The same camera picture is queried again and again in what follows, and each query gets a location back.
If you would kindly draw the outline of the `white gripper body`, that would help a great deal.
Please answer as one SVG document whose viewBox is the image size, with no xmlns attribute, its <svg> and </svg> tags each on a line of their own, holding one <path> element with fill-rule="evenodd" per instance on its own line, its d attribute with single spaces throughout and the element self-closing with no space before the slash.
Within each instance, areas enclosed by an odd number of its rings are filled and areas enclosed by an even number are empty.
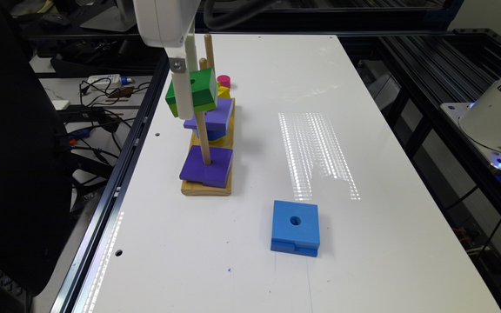
<svg viewBox="0 0 501 313">
<path fill-rule="evenodd" d="M 140 37 L 147 46 L 179 48 L 197 14 L 200 0 L 134 0 Z"/>
</svg>

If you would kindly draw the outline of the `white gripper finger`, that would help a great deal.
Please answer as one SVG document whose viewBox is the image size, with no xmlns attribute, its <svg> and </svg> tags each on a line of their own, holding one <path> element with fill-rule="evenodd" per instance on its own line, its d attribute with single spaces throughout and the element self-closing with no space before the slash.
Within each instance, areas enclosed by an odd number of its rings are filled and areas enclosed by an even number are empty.
<svg viewBox="0 0 501 313">
<path fill-rule="evenodd" d="M 198 70 L 198 58 L 197 58 L 197 47 L 195 42 L 195 36 L 190 33 L 187 35 L 184 42 L 184 49 L 186 53 L 187 70 L 189 72 Z"/>
<path fill-rule="evenodd" d="M 190 72 L 186 59 L 170 58 L 170 70 L 175 92 L 177 115 L 180 119 L 190 120 L 194 115 Z"/>
</svg>

